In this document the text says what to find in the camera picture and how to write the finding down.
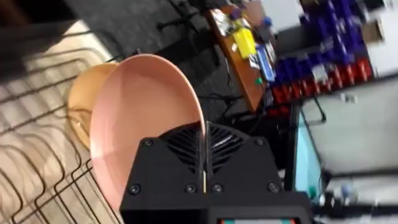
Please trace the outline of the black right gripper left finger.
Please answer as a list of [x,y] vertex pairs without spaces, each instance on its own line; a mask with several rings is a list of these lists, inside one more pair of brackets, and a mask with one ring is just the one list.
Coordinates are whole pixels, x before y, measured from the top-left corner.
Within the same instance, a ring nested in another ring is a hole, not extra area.
[[203,193],[203,136],[199,122],[139,143],[122,202]]

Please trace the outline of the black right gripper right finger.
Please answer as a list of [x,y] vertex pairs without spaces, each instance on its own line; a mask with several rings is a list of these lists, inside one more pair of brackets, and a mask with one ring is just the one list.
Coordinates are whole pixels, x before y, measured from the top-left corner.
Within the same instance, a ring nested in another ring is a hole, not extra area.
[[283,192],[268,140],[207,123],[206,189],[227,195]]

